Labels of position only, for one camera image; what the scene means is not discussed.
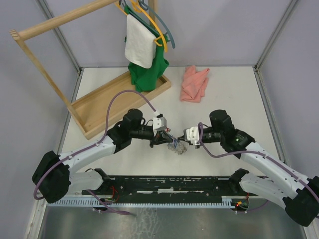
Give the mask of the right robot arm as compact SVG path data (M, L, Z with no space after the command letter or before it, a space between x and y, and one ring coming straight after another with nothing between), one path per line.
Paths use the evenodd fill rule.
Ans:
M245 169L231 175L229 190L240 195L242 192L261 196L280 206L297 224L307 227L319 217L319 178L310 178L284 164L269 154L246 132L236 129L225 110L214 110L209 115L211 126L203 123L184 130L180 140L196 148L206 144L220 143L225 154L254 166L265 175L260 179Z

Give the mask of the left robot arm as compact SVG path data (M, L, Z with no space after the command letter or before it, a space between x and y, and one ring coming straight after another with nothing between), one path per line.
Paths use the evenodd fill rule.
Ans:
M87 172L80 172L80 169L102 157L125 149L133 138L148 140L150 147L174 142L167 132L167 122L163 115L159 114L153 118L152 125L147 125L144 121L140 110L130 109L123 119L107 130L106 135L97 142L77 151L45 153L32 176L32 181L36 185L35 192L42 194L40 197L35 196L35 199L55 203L69 192L83 190L95 190L99 194L106 194L110 190L110 181L101 169Z

